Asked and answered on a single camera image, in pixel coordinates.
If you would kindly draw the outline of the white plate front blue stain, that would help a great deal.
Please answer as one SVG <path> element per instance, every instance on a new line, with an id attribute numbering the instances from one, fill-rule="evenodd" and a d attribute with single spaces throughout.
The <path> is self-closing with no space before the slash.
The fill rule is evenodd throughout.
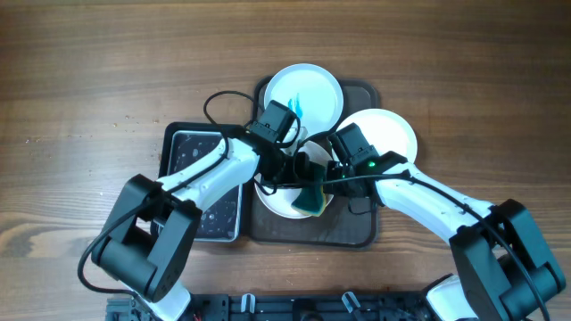
<path id="1" fill-rule="evenodd" d="M 300 152 L 306 152 L 310 161 L 322 166 L 326 166 L 333 159 L 330 152 L 312 141 L 306 143 L 300 149 Z M 277 189 L 274 194 L 266 195 L 264 192 L 272 192 L 271 187 L 263 186 L 259 188 L 256 185 L 254 188 L 262 204 L 282 218 L 302 219 L 313 217 L 313 214 L 310 214 L 308 211 L 298 211 L 292 207 L 292 203 L 300 195 L 301 189 Z"/>

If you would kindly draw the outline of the white plate top blue stain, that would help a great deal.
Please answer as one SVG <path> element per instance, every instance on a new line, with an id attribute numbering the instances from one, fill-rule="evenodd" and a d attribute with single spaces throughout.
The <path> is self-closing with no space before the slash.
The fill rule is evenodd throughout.
<path id="1" fill-rule="evenodd" d="M 271 101 L 294 111 L 307 136 L 334 128 L 343 114 L 339 82 L 329 71 L 309 63 L 298 63 L 279 71 L 264 93 L 264 105 Z"/>

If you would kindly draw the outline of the green yellow sponge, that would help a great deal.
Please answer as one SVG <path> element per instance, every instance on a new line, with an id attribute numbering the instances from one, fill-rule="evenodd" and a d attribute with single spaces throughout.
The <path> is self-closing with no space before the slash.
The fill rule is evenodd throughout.
<path id="1" fill-rule="evenodd" d="M 292 208 L 303 215 L 319 217 L 327 205 L 327 197 L 320 183 L 304 185 L 300 194 L 293 200 Z"/>

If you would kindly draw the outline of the white plate blue stain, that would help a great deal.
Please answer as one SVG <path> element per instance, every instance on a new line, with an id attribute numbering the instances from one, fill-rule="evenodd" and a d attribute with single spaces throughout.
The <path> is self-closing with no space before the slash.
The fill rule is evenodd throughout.
<path id="1" fill-rule="evenodd" d="M 306 152 L 310 161 L 322 166 L 326 166 L 333 159 L 330 152 L 312 141 L 306 143 L 300 149 L 300 152 Z M 292 207 L 292 203 L 300 195 L 301 189 L 277 189 L 274 194 L 266 195 L 264 192 L 272 192 L 271 187 L 263 186 L 259 188 L 256 185 L 254 188 L 262 204 L 282 218 L 302 219 L 313 217 L 313 214 L 310 214 L 308 211 L 298 211 Z"/>
<path id="2" fill-rule="evenodd" d="M 307 136 L 334 128 L 343 114 L 339 82 L 329 71 L 309 63 L 298 63 L 279 71 L 264 93 L 264 105 L 271 101 L 294 111 Z"/>

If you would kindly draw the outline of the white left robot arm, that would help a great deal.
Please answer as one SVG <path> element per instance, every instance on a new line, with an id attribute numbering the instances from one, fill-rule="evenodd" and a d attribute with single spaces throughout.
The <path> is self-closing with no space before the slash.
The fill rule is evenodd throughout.
<path id="1" fill-rule="evenodd" d="M 308 188 L 319 198 L 325 168 L 280 143 L 253 134 L 223 138 L 215 149 L 170 176 L 132 177 L 88 246 L 91 260 L 123 283 L 120 293 L 142 302 L 152 317 L 178 320 L 191 302 L 179 282 L 202 214 L 253 177 L 272 188 Z"/>

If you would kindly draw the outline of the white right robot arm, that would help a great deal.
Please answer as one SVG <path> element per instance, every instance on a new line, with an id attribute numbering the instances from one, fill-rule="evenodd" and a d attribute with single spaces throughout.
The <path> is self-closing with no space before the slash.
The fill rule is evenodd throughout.
<path id="1" fill-rule="evenodd" d="M 566 279 L 531 213 L 519 202 L 500 205 L 459 193 L 422 173 L 410 151 L 368 149 L 334 158 L 327 178 L 336 190 L 373 196 L 415 219 L 451 247 L 458 270 L 426 295 L 441 320 L 524 320 Z"/>

